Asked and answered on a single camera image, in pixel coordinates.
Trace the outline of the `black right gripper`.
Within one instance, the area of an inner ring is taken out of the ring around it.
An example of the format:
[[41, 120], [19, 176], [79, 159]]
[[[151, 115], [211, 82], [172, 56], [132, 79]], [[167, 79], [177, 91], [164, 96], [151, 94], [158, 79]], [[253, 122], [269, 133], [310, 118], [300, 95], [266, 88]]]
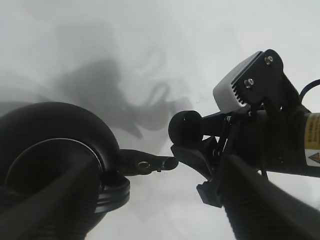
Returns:
[[230, 152], [255, 170], [302, 175], [304, 170], [304, 106], [299, 95], [287, 97], [280, 112], [253, 111], [213, 113], [201, 118], [201, 133], [210, 136], [195, 145], [172, 143], [173, 156], [206, 180], [212, 180], [223, 152]]

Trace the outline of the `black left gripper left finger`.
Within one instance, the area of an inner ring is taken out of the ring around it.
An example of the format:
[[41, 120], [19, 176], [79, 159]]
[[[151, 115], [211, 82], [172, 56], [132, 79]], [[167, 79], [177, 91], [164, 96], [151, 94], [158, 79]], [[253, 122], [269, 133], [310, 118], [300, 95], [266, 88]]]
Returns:
[[95, 223], [100, 180], [91, 161], [77, 163], [35, 194], [0, 189], [2, 240], [83, 240]]

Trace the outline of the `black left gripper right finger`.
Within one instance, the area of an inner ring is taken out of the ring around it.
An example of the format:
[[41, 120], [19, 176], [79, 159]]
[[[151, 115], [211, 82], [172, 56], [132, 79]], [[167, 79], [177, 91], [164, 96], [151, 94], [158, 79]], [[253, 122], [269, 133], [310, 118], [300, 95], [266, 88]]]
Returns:
[[320, 212], [227, 155], [220, 194], [237, 240], [318, 240]]

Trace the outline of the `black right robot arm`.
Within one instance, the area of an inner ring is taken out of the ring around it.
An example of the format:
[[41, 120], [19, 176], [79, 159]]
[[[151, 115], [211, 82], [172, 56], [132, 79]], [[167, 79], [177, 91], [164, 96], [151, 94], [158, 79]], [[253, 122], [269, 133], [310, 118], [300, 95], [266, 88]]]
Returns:
[[172, 153], [206, 178], [198, 186], [204, 203], [226, 207], [244, 181], [233, 167], [319, 177], [320, 115], [298, 102], [268, 113], [264, 105], [201, 116], [194, 110], [174, 115], [168, 127]]

